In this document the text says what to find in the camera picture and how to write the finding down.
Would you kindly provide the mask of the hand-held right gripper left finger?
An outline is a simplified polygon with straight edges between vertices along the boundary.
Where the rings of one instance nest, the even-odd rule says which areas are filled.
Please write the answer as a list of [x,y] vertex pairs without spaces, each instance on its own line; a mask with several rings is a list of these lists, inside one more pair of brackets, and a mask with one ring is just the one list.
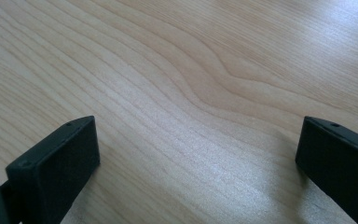
[[63,124],[7,166],[22,224],[60,224],[100,164],[95,118]]

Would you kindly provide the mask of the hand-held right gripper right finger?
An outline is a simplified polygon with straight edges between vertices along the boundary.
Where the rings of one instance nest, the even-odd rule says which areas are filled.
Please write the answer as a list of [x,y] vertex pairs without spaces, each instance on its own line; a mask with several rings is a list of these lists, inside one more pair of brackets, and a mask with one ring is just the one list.
[[305,117],[296,164],[358,224],[358,133]]

